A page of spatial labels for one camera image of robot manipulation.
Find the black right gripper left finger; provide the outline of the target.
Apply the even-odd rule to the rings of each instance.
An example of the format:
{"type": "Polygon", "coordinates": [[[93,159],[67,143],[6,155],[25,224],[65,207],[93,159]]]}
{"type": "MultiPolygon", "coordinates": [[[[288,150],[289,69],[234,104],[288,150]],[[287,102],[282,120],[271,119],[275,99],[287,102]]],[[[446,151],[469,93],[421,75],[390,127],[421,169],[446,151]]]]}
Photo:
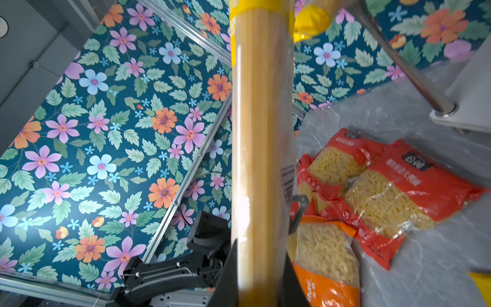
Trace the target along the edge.
{"type": "Polygon", "coordinates": [[[214,293],[207,303],[208,307],[237,307],[239,291],[237,285],[237,242],[234,241],[230,253],[221,270],[221,276],[214,293]]]}

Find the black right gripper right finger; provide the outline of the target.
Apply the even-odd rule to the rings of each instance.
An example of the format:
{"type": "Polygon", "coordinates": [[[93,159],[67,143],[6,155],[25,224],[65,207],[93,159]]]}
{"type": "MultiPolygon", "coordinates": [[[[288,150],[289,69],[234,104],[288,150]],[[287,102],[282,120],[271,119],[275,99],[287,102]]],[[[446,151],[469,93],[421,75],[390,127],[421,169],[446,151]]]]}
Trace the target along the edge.
{"type": "Polygon", "coordinates": [[[286,254],[285,270],[281,284],[281,306],[282,307],[310,307],[303,293],[294,266],[288,253],[286,254]]]}

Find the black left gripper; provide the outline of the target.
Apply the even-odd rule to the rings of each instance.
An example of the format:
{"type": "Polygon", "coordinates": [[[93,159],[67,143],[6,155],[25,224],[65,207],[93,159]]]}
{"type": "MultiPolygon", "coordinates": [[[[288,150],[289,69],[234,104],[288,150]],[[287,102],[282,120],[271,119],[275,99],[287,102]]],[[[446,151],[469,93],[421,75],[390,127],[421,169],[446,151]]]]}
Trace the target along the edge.
{"type": "Polygon", "coordinates": [[[106,306],[150,306],[153,298],[190,288],[213,288],[230,254],[228,222],[200,212],[186,247],[191,251],[164,262],[148,264],[131,257],[123,271],[124,285],[112,291],[106,306]]]}

